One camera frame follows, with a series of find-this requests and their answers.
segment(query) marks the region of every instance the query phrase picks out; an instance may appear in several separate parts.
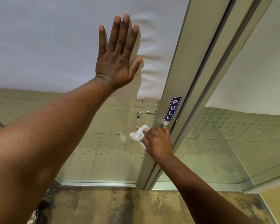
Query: blue sign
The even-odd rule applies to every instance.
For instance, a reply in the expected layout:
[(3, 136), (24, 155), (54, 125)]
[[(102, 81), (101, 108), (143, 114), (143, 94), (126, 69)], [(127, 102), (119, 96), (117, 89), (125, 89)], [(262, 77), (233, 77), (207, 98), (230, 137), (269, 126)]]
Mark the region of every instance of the blue sign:
[(181, 100), (181, 97), (172, 98), (172, 101), (170, 103), (170, 106), (168, 108), (164, 121), (170, 122), (172, 120), (172, 117), (177, 109), (177, 106), (179, 105), (180, 100)]

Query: fingernail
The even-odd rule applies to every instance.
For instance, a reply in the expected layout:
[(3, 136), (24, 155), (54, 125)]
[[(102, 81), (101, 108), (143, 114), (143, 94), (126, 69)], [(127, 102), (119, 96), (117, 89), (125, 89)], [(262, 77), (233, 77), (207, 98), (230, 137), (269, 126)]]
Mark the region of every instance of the fingernail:
[(139, 25), (135, 24), (133, 26), (133, 31), (138, 32), (139, 31)]
[(118, 16), (118, 15), (115, 16), (115, 22), (116, 22), (116, 23), (119, 23), (119, 22), (120, 22), (120, 16)]
[(130, 16), (129, 16), (129, 14), (126, 13), (126, 14), (123, 16), (123, 20), (124, 20), (125, 22), (128, 22), (129, 19), (130, 19)]

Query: person's left arm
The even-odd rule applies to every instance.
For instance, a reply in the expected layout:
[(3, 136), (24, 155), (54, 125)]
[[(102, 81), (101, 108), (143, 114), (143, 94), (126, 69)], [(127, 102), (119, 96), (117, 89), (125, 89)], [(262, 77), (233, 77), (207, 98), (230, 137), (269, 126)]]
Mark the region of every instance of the person's left arm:
[(0, 130), (0, 223), (26, 223), (76, 148), (93, 116), (118, 88), (132, 81), (142, 58), (129, 66), (139, 32), (130, 16), (116, 16), (108, 49), (99, 26), (96, 77)]

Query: person's left hand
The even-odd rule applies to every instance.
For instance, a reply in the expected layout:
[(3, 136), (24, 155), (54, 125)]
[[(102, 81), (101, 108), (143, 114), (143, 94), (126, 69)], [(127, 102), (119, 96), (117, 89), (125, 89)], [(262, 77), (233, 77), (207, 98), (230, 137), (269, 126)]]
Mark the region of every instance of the person's left hand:
[(133, 26), (127, 45), (124, 47), (130, 24), (130, 15), (124, 15), (121, 27), (120, 23), (120, 16), (115, 16), (108, 50), (106, 50), (105, 28), (103, 25), (99, 26), (98, 37), (99, 49), (96, 62), (96, 78), (102, 79), (114, 90), (130, 83), (143, 61), (142, 57), (138, 57), (129, 66), (130, 56), (139, 33), (139, 26), (137, 24)]

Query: white tissue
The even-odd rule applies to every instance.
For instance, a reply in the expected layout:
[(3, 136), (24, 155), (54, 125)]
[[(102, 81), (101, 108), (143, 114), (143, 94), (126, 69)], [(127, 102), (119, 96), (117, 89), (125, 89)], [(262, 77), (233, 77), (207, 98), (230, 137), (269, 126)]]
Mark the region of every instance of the white tissue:
[(143, 125), (142, 127), (140, 127), (136, 132), (133, 132), (133, 133), (130, 133), (130, 139), (133, 139), (135, 141), (138, 141), (142, 147), (144, 149), (145, 148), (145, 145), (143, 144), (143, 142), (141, 142), (140, 140), (142, 138), (144, 138), (144, 134), (143, 134), (143, 131), (148, 131), (150, 128), (147, 126), (147, 125)]

